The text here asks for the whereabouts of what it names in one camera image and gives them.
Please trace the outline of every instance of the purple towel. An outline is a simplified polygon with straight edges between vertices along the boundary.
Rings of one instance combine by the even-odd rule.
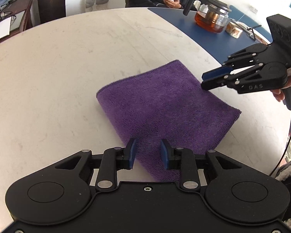
[[[157,181],[179,180],[164,170],[160,139],[205,154],[215,149],[241,114],[215,95],[179,61],[111,83],[97,99],[123,143],[137,138],[136,158]]]

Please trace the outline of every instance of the metal rivet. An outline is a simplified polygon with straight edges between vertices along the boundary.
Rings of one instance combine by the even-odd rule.
[[[198,187],[198,183],[195,181],[186,181],[183,183],[183,186],[187,189],[194,189]]]
[[[109,180],[101,180],[98,182],[98,187],[100,188],[109,188],[113,185],[113,183]]]

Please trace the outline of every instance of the glass teapot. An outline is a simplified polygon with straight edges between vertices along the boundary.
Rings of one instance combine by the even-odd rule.
[[[193,3],[196,0],[189,0],[185,5],[183,14],[188,15]],[[195,15],[196,23],[207,31],[220,33],[227,23],[228,13],[231,9],[227,4],[219,0],[198,0],[201,2]]]

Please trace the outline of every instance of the person's hand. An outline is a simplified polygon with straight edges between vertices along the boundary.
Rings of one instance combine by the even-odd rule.
[[[288,81],[283,88],[286,89],[289,87],[291,87],[291,76],[288,77]],[[273,93],[277,101],[281,102],[285,99],[285,94],[283,93],[281,89],[274,89],[274,90],[271,90],[271,92]]]
[[[180,0],[176,0],[176,1],[164,0],[164,4],[166,4],[167,7],[171,8],[171,9],[180,9],[181,8]]]

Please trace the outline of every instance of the white table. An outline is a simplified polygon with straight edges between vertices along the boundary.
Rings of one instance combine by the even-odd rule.
[[[12,222],[4,197],[14,181],[82,149],[123,146],[96,100],[101,87],[175,59],[200,81],[220,66],[146,8],[70,16],[1,43],[0,231]],[[270,92],[212,92],[242,111],[217,150],[269,174],[283,154],[291,112]],[[118,174],[152,180],[138,162]]]

